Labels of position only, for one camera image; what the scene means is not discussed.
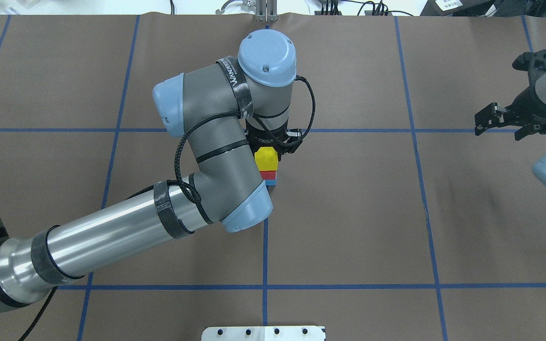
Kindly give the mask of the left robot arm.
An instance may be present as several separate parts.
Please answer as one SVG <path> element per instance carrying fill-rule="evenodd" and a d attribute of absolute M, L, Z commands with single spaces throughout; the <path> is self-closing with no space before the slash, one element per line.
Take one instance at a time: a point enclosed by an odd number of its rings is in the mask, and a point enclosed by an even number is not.
<path fill-rule="evenodd" d="M 234 233 L 268 218 L 273 204 L 254 154 L 272 144 L 292 153 L 305 136 L 287 130 L 292 85 L 301 80 L 290 37 L 260 29 L 236 57 L 156 84 L 158 114 L 179 139 L 174 179 L 31 238 L 9 237 L 0 218 L 0 313 L 212 223 Z"/>

